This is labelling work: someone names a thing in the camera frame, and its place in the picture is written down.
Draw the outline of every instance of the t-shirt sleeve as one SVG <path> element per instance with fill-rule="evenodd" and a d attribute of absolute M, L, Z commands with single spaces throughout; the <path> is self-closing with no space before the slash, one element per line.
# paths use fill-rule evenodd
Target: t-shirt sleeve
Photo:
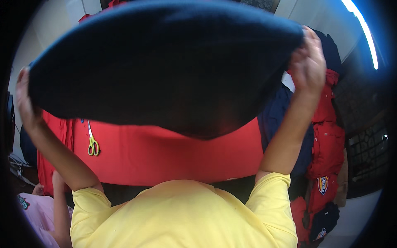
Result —
<path fill-rule="evenodd" d="M 280 247 L 296 247 L 298 243 L 289 206 L 290 183 L 289 175 L 270 173 L 257 181 L 246 203 Z"/>
<path fill-rule="evenodd" d="M 70 237 L 73 247 L 85 247 L 91 234 L 114 211 L 104 193 L 95 188 L 72 191 L 75 207 L 72 213 Z"/>
<path fill-rule="evenodd" d="M 52 237 L 52 235 L 48 231 L 46 231 L 42 228 L 38 228 L 38 227 L 33 227 L 33 228 L 36 231 L 36 234 L 39 236 L 39 238 L 43 242 L 44 247 L 59 248 L 58 243 L 56 242 L 56 240 Z"/>

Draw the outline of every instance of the pink shirt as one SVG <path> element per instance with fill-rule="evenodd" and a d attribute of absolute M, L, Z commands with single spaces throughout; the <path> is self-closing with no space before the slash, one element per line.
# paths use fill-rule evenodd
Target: pink shirt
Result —
<path fill-rule="evenodd" d="M 48 231 L 54 231 L 54 199 L 49 196 L 36 196 L 27 193 L 17 195 L 26 218 L 46 247 L 59 248 Z M 73 209 L 68 206 L 70 217 Z"/>

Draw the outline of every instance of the scissors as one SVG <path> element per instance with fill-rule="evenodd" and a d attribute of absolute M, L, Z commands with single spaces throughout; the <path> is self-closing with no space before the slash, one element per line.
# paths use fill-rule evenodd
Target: scissors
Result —
<path fill-rule="evenodd" d="M 88 133 L 90 134 L 90 145 L 88 146 L 88 155 L 90 155 L 90 156 L 92 156 L 92 155 L 98 156 L 98 154 L 99 154 L 99 145 L 98 145 L 98 142 L 94 139 L 93 133 L 91 132 L 90 121 L 87 120 L 87 122 L 88 122 Z"/>

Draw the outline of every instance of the person's left hand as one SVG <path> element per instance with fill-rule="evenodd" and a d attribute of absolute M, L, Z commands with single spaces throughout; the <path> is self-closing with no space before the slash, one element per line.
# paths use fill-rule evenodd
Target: person's left hand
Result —
<path fill-rule="evenodd" d="M 29 97 L 29 68 L 24 67 L 18 75 L 16 85 L 16 96 L 19 114 L 22 119 L 23 127 L 26 132 L 31 135 L 40 125 L 45 124 L 41 112 L 42 110 L 33 106 Z"/>
<path fill-rule="evenodd" d="M 38 183 L 35 188 L 33 189 L 32 194 L 36 196 L 43 196 L 44 195 L 44 186 Z"/>
<path fill-rule="evenodd" d="M 320 95 L 325 85 L 327 65 L 321 40 L 316 32 L 303 26 L 304 43 L 291 56 L 289 68 L 297 91 Z"/>

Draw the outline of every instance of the logo patch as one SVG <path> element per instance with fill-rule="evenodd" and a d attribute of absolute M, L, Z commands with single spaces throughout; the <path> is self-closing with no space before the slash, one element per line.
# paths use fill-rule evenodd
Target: logo patch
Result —
<path fill-rule="evenodd" d="M 20 195 L 17 195 L 17 197 L 20 204 L 22 205 L 22 208 L 26 210 L 30 206 L 30 203 L 26 201 L 26 198 L 22 198 Z"/>
<path fill-rule="evenodd" d="M 322 195 L 325 194 L 325 192 L 327 192 L 328 189 L 328 179 L 329 177 L 320 177 L 317 178 L 318 180 L 318 191 L 320 191 L 320 193 Z"/>
<path fill-rule="evenodd" d="M 327 235 L 327 231 L 325 230 L 325 228 L 323 228 L 321 230 L 321 232 L 317 235 L 317 238 L 315 240 L 318 240 L 318 239 L 324 237 L 325 235 Z"/>

